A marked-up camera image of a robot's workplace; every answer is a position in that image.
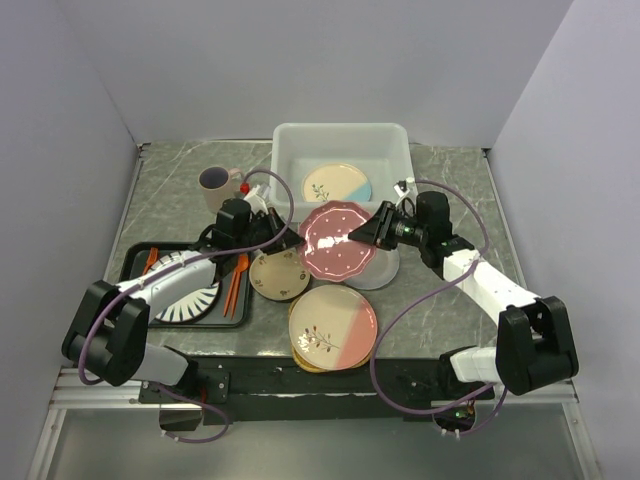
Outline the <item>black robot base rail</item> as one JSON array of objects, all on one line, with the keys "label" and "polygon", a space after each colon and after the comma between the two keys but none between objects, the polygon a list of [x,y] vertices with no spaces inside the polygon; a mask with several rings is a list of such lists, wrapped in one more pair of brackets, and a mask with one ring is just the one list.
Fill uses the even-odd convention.
[{"label": "black robot base rail", "polygon": [[[139,400],[173,406],[173,393],[218,407],[231,422],[332,420],[417,416],[381,400],[367,364],[355,369],[309,373],[290,357],[199,356],[195,378],[164,393],[153,381]],[[483,386],[458,381],[443,359],[382,358],[374,362],[378,386],[394,402],[430,409]]]}]

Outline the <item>beige and pink plate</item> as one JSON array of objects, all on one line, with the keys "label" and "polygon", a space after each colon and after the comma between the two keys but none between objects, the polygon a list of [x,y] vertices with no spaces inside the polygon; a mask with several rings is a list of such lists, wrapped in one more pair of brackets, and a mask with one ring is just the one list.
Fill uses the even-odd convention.
[{"label": "beige and pink plate", "polygon": [[322,371],[360,365],[369,358],[377,335],[374,308],[360,293],[341,285],[308,291],[289,314],[293,352]]}]

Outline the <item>beige and blue plate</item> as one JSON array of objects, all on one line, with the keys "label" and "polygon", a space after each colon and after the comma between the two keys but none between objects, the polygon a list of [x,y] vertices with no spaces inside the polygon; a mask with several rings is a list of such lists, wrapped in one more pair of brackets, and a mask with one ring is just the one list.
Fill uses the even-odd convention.
[{"label": "beige and blue plate", "polygon": [[306,202],[324,203],[331,200],[368,202],[372,186],[357,167],[345,163],[323,164],[306,175],[301,186]]}]

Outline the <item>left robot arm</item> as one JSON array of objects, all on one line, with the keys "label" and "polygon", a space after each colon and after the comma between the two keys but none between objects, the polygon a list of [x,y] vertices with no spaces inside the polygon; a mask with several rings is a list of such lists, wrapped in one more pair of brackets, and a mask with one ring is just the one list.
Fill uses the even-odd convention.
[{"label": "left robot arm", "polygon": [[245,200],[227,200],[214,223],[164,266],[116,285],[91,284],[64,337],[62,355],[78,366],[81,377],[92,373],[92,384],[154,382],[172,399],[187,401],[201,385],[198,364],[177,350],[148,343],[150,322],[185,296],[218,282],[240,255],[279,253],[304,242],[274,209],[255,213]]}]

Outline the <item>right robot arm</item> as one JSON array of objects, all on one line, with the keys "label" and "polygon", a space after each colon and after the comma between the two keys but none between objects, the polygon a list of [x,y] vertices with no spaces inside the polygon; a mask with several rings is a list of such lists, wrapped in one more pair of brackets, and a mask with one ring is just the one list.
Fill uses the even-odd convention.
[{"label": "right robot arm", "polygon": [[460,289],[495,323],[495,346],[463,347],[441,356],[444,368],[437,384],[445,396],[460,398],[476,382],[499,383],[523,395],[578,374],[565,304],[511,281],[455,234],[445,194],[418,194],[413,215],[385,201],[348,237],[386,251],[400,244],[417,248],[428,268]]}]

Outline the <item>pink polka dot plate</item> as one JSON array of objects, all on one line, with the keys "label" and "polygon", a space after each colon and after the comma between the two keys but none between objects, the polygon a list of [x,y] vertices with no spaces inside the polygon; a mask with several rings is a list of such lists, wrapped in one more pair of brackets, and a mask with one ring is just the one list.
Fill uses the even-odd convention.
[{"label": "pink polka dot plate", "polygon": [[319,280],[342,282],[361,274],[375,258],[376,248],[350,240],[371,214],[354,202],[330,200],[299,225],[305,243],[298,248],[303,267]]}]

